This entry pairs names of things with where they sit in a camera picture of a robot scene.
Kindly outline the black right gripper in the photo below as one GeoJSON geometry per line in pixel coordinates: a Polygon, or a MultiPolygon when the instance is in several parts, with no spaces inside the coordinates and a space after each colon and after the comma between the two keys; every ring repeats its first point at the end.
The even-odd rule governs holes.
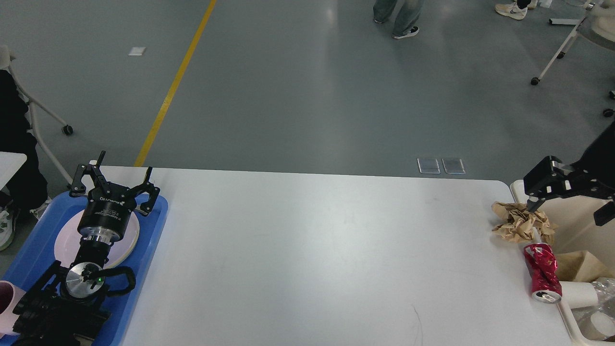
{"type": "MultiPolygon", "coordinates": [[[[590,144],[577,162],[563,164],[546,156],[523,178],[527,210],[534,212],[547,200],[585,196],[614,199],[615,123],[590,144]]],[[[615,218],[615,203],[609,201],[593,213],[596,226],[615,218]]]]}

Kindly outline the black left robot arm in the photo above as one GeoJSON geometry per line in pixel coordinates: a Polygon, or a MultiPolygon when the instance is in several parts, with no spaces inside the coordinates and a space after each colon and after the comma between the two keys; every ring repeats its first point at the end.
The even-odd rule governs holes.
{"type": "Polygon", "coordinates": [[[81,346],[94,342],[111,313],[106,298],[122,297],[136,288],[135,272],[128,266],[105,267],[113,245],[123,241],[134,212],[148,216],[160,195],[148,167],[143,182],[127,187],[106,180],[98,160],[78,166],[69,195],[86,198],[77,225],[79,248],[74,260],[59,260],[46,269],[18,302],[16,346],[81,346]]]}

